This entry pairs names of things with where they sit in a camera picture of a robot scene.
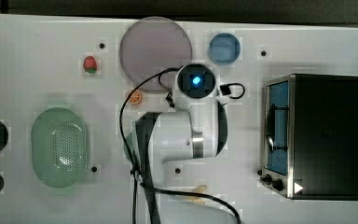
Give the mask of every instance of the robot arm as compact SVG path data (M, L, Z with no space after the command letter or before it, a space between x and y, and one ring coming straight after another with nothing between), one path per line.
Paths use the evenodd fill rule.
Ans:
M216 100L213 73L204 65L189 64L176 75L172 98L176 112L144 114L133 123L133 150L140 162L152 224L237 223L231 214L212 207L156 194L165 189L162 164L166 161L214 157L227 141L227 119Z

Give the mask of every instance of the white surface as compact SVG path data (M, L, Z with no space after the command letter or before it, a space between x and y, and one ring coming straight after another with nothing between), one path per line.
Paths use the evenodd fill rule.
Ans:
M117 56L120 39L133 22L0 15L0 120L9 127L11 141L0 153L0 174L6 181L0 223L131 223L130 166L117 128L130 83ZM358 75L358 29L179 24L190 37L196 62L212 66L224 82L244 83L247 92L227 108L227 150L218 158L166 164L167 184L207 184L207 193L235 203L247 224L358 223L358 202L288 201L262 187L255 174L264 81L294 72ZM231 32L242 44L240 58L230 66L219 67L206 57L209 41L219 32ZM106 49L98 49L100 41ZM268 55L261 57L261 50ZM83 74L80 64L86 54L100 60L100 75ZM126 132L130 120L145 111L167 111L163 96L146 95L141 105L128 106ZM99 168L62 190L43 185L31 163L34 119L56 105L71 108L87 122L89 168ZM179 175L176 166L182 168ZM145 199L139 196L138 218L145 223Z

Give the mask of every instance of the blue lid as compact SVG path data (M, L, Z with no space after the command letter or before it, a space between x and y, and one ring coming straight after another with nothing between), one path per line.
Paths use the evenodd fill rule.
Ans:
M240 56L240 52L240 41L232 34L222 33L216 35L209 45L209 57L219 65L234 63Z

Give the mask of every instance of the green colander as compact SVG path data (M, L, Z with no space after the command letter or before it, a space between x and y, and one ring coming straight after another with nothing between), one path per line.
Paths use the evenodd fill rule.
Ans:
M40 114L32 131L32 165L46 185L69 187L87 170L86 125L74 112L51 108Z

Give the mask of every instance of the black cable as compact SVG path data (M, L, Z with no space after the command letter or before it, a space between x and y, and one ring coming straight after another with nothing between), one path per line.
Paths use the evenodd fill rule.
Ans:
M131 165L132 165L131 174L133 175L133 180L134 180L133 196L132 196L132 224L136 224L135 211L136 211L136 194L137 194L137 189L138 189L138 181L136 180L135 172L137 172L139 170L139 164L138 164L138 161L136 160L136 157L133 157L133 155L131 153L131 150L130 150L130 145L127 142L127 139L126 139L126 137L124 135L124 131L123 131L123 112L124 112L124 108L126 107L126 104L130 100L130 98L132 97L133 93L136 92L146 82L150 81L151 79L153 79L155 77L160 77L163 74L168 73L168 72L177 72L177 71L179 71L179 69L180 68L167 68L167 69L163 70L162 72L159 72L159 73L153 75L152 77L147 78L145 81L143 81L141 84L136 86L135 89L133 89L130 92L130 94L127 96L126 100L124 101L124 103L123 103L123 105L121 106L121 109L120 109L120 114L118 116L120 134L121 134L121 137L123 138L124 146L126 147L126 150L128 152L128 155L129 155L129 160L130 160Z
M242 96L245 94L245 87L242 84L238 83L238 82L228 83L226 85L228 87L230 87L230 86L241 86L242 87L241 95L239 95L239 96L230 96L229 98L231 98L231 99L238 100L238 99L242 98Z
M234 214L235 218L237 219L237 224L241 224L241 218L240 218L240 214L238 214L237 210L231 206L229 203L226 203L225 201L218 199L212 195L208 195L208 194L202 194L202 193L195 193L195 192L183 192L183 191L176 191L176 190L168 190L168 189L156 189L156 188L152 188L147 186L145 183L141 183L141 186L144 189L149 189L152 190L156 193L163 193L163 194L169 194L169 195L180 195L180 196L191 196L191 197L200 197L200 198L205 198L205 199L209 199L212 200L214 202L220 203L222 205L224 205L225 207L227 207L229 210L231 210L231 212Z
M161 75L158 76L158 84L159 84L162 88L164 88L166 91L171 92L172 90L170 90L169 87L167 87L166 85L162 84L162 82L161 82L161 77L162 77L162 75L163 75L163 74L161 74Z
M136 224L136 195L138 193L138 181L133 178L133 194L132 194L132 224Z

